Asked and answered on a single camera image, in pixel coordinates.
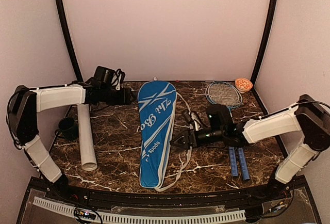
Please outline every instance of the cup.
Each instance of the cup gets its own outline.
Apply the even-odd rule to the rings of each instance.
[[[78,124],[72,117],[65,117],[59,121],[55,135],[62,139],[74,141],[79,137]]]

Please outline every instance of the patterned bowl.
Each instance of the patterned bowl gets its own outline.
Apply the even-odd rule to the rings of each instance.
[[[237,78],[235,80],[235,86],[240,93],[245,93],[252,89],[253,84],[246,78]]]

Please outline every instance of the white perforated strip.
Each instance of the white perforated strip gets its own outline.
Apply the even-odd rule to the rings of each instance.
[[[74,207],[53,202],[43,198],[35,197],[34,205],[49,211],[74,218]],[[231,223],[239,220],[246,220],[245,211],[233,211],[228,213],[198,216],[178,216],[178,217],[150,217],[150,216],[130,216],[104,213],[98,211],[101,215],[103,223],[119,223],[119,224],[216,224]],[[100,223],[97,218],[93,223]]]

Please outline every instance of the brown marble surface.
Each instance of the brown marble surface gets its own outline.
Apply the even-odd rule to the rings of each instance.
[[[143,83],[125,83],[125,87],[138,90]],[[173,82],[178,93],[189,103],[202,120],[208,124],[205,108],[209,105],[205,98],[207,82]],[[243,105],[233,109],[234,122],[262,115],[251,92],[243,96]],[[217,142],[209,147],[194,148],[189,165],[179,181],[170,189],[158,193],[142,188],[139,184],[141,133],[138,104],[110,106],[96,111],[105,105],[90,107],[91,125],[98,168],[83,171],[80,162],[79,141],[69,142],[57,139],[51,156],[55,163],[68,176],[71,185],[110,190],[125,193],[186,194],[205,193],[266,184],[276,165],[283,160],[275,138],[268,138],[244,148],[251,180],[244,182],[242,176],[234,179],[230,173],[228,147]],[[177,98],[173,137],[186,129],[182,111],[184,102]],[[77,119],[77,109],[73,106],[69,116]],[[175,180],[180,164],[186,160],[186,151],[172,147],[163,186]]]

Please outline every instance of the cardboard tube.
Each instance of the cardboard tube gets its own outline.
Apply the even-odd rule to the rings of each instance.
[[[97,168],[91,121],[89,118],[89,105],[78,104],[78,126],[81,167],[85,171],[93,171]]]

